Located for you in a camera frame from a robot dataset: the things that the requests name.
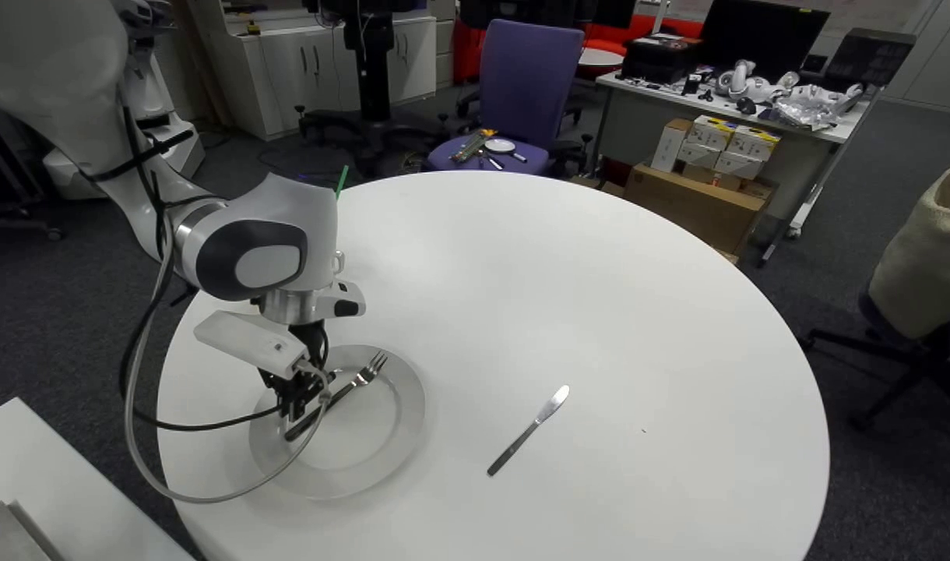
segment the desk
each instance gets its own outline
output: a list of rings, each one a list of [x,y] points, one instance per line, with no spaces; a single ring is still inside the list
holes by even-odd
[[[191,557],[22,400],[0,406],[0,500],[16,500],[70,561]]]
[[[607,103],[596,156],[649,163],[669,119],[694,119],[704,113],[782,133],[782,143],[762,170],[762,176],[776,182],[776,194],[755,231],[757,247],[771,247],[793,214],[800,214],[800,222],[789,224],[789,231],[800,234],[806,213],[799,207],[816,201],[837,156],[863,121],[863,113],[848,113],[837,128],[809,133],[757,116],[743,116],[735,103],[724,97],[682,97],[677,85],[653,89],[639,79],[617,79],[617,72],[601,75],[599,85],[607,88]]]
[[[420,369],[427,442],[356,499],[269,487],[178,503],[210,557],[793,561],[809,548],[828,483],[812,369],[757,287],[682,228],[564,180],[437,170],[345,191],[340,250],[369,313],[331,322],[331,340]],[[220,304],[188,309],[162,416],[227,416],[262,394],[254,366],[193,340]],[[487,475],[562,384],[567,406]],[[158,434],[158,448],[178,488],[254,475],[246,430]]]

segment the black cable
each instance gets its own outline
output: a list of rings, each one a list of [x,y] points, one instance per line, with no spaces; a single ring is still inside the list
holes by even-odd
[[[158,251],[158,258],[174,258],[174,251],[178,251],[174,234],[173,234],[169,256],[162,256],[164,231],[169,231],[169,228],[164,228],[164,201],[162,201],[158,176],[155,176],[155,173],[150,176],[150,173],[145,170],[145,157],[138,157],[141,145],[138,145],[138,136],[134,136],[134,131],[131,131],[131,109],[128,109],[128,104],[125,104],[125,133],[128,133],[131,156],[134,156],[134,163],[138,163],[138,166],[134,166],[134,167],[138,167],[138,176],[141,176],[141,182],[145,182],[145,191],[148,191],[148,195],[150,195],[150,205],[154,205],[154,213],[155,213],[155,251]],[[118,364],[118,393],[121,393],[121,400],[125,400],[125,390],[128,390],[131,360],[134,360],[134,356],[141,353],[141,349],[138,349],[138,344],[141,344],[141,337],[145,337],[148,324],[154,322],[154,313],[158,311],[164,294],[169,294],[169,275],[164,275],[164,276],[158,280],[158,287],[154,290],[154,295],[150,295],[150,302],[148,302],[141,322],[134,324],[134,330],[131,330],[131,337],[128,337],[128,344],[125,344],[125,353],[121,353],[121,364]],[[173,424],[173,420],[158,420],[158,416],[154,416],[154,413],[148,413],[148,410],[141,410],[141,407],[134,407],[134,416],[145,420],[145,424],[154,424],[154,428],[158,428],[158,430],[205,434],[205,430],[220,430],[220,428],[234,428],[234,424],[250,424],[250,420],[269,416],[269,413],[274,413],[274,410],[280,410],[280,406],[264,407],[264,410],[257,410],[257,413],[243,413],[243,416],[214,420],[214,424]]]

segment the floor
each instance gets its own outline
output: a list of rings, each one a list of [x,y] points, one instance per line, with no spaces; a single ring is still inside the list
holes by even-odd
[[[456,97],[420,98],[402,113],[437,119]],[[601,93],[583,89],[583,97],[587,119],[567,136],[596,131]],[[865,143],[837,167],[806,237],[782,247],[771,268],[748,271],[800,333],[863,330],[855,295],[918,191],[950,163],[945,116],[874,104],[865,133]],[[259,143],[213,128],[204,131],[204,143],[210,157],[197,180],[218,195],[250,191],[264,173],[264,163],[302,145],[300,136]],[[334,180],[340,170],[324,149],[302,166],[316,180]],[[117,366],[155,263],[109,201],[56,201],[38,214],[66,228],[66,238],[0,237],[0,402],[22,394],[154,519],[193,548],[174,508],[134,473],[118,420]],[[162,311],[155,357],[178,313],[180,304]],[[832,434],[832,487],[809,561],[950,561],[950,402],[926,387],[872,434],[848,424],[890,374],[889,364],[865,357],[816,357]]]

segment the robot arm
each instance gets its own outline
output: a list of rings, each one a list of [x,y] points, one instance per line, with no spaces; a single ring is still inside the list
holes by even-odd
[[[145,113],[150,24],[162,22],[169,4],[117,4],[121,18],[102,0],[0,4],[0,109],[94,176],[154,258],[178,256],[174,271],[193,287],[259,304],[262,316],[213,316],[200,340],[270,376],[296,376],[308,356],[300,333],[364,309],[360,294],[334,276],[336,195],[269,173],[226,201],[162,157],[145,157],[154,145],[131,116]]]

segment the wall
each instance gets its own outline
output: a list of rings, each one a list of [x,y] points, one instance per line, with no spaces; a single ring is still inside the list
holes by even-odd
[[[656,11],[649,0],[639,0],[639,11]],[[812,43],[812,53],[832,56],[852,29],[880,29],[916,33],[938,0],[773,0],[804,9],[825,9],[832,18]],[[669,15],[702,22],[712,0],[674,0]]]

